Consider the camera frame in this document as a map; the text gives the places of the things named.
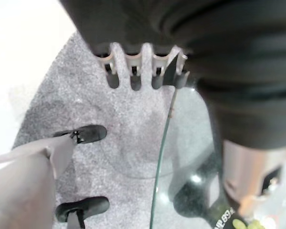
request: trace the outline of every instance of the black plastic part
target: black plastic part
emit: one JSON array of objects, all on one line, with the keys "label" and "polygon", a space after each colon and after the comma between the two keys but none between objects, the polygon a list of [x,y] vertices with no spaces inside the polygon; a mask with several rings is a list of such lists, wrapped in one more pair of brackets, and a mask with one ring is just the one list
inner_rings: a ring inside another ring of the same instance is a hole
[{"label": "black plastic part", "polygon": [[107,78],[107,82],[108,85],[115,89],[118,88],[120,85],[120,81],[119,81],[119,76],[118,74],[112,74],[112,70],[109,64],[105,64],[105,70],[106,70],[106,78]]},{"label": "black plastic part", "polygon": [[142,44],[121,44],[122,48],[124,49],[124,52],[127,55],[134,56],[141,52]]},{"label": "black plastic part", "polygon": [[250,148],[286,146],[286,85],[209,83],[197,88],[209,103],[220,136]]},{"label": "black plastic part", "polygon": [[263,182],[263,187],[262,187],[262,190],[261,190],[261,195],[263,195],[264,192],[269,188],[269,186],[271,185],[271,180],[272,179],[275,178],[278,183],[280,182],[280,180],[281,180],[281,172],[282,172],[282,168],[279,167],[276,170],[274,170],[273,172],[269,173],[265,177],[264,182]]},{"label": "black plastic part", "polygon": [[180,75],[175,74],[174,75],[174,86],[177,89],[183,88],[186,85],[187,81],[187,71],[182,71]]},{"label": "black plastic part", "polygon": [[150,19],[191,53],[223,139],[286,146],[286,0],[159,0]]},{"label": "black plastic part", "polygon": [[133,75],[137,75],[138,74],[137,66],[132,66],[132,73],[133,73]]},{"label": "black plastic part", "polygon": [[193,74],[190,73],[189,76],[187,77],[185,87],[196,88],[196,85],[197,85],[197,79],[193,76]]},{"label": "black plastic part", "polygon": [[[155,53],[182,47],[191,72],[186,86],[202,79],[199,92],[222,138],[253,148],[286,146],[286,0],[61,2],[91,49],[110,42],[151,42]],[[111,87],[117,79],[109,77]],[[153,88],[163,84],[153,77]]]},{"label": "black plastic part", "polygon": [[161,74],[162,69],[160,67],[156,68],[156,75],[160,75]]},{"label": "black plastic part", "polygon": [[104,139],[107,136],[107,130],[102,125],[87,125],[74,130],[65,130],[56,132],[53,137],[72,134],[77,138],[77,143],[91,143]]},{"label": "black plastic part", "polygon": [[130,85],[132,87],[132,89],[134,91],[139,91],[141,89],[141,76],[137,76],[137,75],[134,75],[134,76],[131,76],[130,77]]},{"label": "black plastic part", "polygon": [[163,84],[163,77],[156,75],[152,77],[152,87],[153,89],[159,89]]},{"label": "black plastic part", "polygon": [[59,222],[67,222],[70,212],[82,211],[82,219],[104,213],[109,209],[109,200],[106,197],[90,197],[77,202],[60,204],[55,211]]},{"label": "black plastic part", "polygon": [[176,74],[177,58],[178,55],[176,55],[167,66],[163,76],[163,85],[172,85],[172,86],[174,85],[174,76]]},{"label": "black plastic part", "polygon": [[84,223],[84,211],[83,210],[77,210],[76,215],[78,218],[78,221],[80,223],[81,229],[86,229],[85,223]]},{"label": "black plastic part", "polygon": [[104,57],[109,56],[109,54],[108,54],[108,53],[104,53],[104,52],[102,52],[102,53],[101,53],[101,54],[99,54],[99,55],[96,55],[96,54],[95,54],[95,56],[100,57],[100,58],[104,58]]},{"label": "black plastic part", "polygon": [[110,55],[110,43],[89,44],[92,53],[97,57],[107,57]]}]

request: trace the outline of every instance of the white wall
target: white wall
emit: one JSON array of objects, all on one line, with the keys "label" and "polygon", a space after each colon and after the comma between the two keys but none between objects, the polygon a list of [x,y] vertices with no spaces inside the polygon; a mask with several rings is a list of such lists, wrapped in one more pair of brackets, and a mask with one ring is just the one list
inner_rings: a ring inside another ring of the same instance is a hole
[{"label": "white wall", "polygon": [[0,0],[0,154],[75,27],[55,0]]}]

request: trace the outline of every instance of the glass table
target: glass table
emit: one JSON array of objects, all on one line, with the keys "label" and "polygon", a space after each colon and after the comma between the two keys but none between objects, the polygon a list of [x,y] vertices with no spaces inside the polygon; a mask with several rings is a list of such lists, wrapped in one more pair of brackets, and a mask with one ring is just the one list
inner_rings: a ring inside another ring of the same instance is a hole
[{"label": "glass table", "polygon": [[219,182],[221,164],[202,98],[195,89],[176,90],[163,134],[150,228],[286,228],[286,182],[248,225],[228,204]]}]

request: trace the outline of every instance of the gray carpet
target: gray carpet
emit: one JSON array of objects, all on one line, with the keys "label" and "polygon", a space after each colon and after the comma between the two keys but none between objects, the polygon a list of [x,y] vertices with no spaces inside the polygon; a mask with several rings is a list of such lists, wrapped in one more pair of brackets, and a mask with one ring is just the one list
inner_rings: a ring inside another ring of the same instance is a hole
[{"label": "gray carpet", "polygon": [[[107,137],[76,148],[57,180],[56,204],[104,195],[110,209],[87,228],[149,228],[154,176],[173,88],[151,87],[151,47],[143,46],[142,89],[134,92],[119,45],[114,45],[120,87],[110,89],[80,35],[53,62],[19,130],[15,146],[54,132],[104,125]],[[55,223],[53,228],[65,228]]]}]

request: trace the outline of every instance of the glass tabletop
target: glass tabletop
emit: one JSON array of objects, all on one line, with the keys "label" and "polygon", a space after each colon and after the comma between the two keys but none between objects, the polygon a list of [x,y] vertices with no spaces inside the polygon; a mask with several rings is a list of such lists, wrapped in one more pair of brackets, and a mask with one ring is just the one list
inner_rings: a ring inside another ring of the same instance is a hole
[{"label": "glass tabletop", "polygon": [[150,228],[286,228],[286,182],[248,225],[228,204],[219,182],[221,164],[202,98],[195,89],[176,90],[163,134]]}]

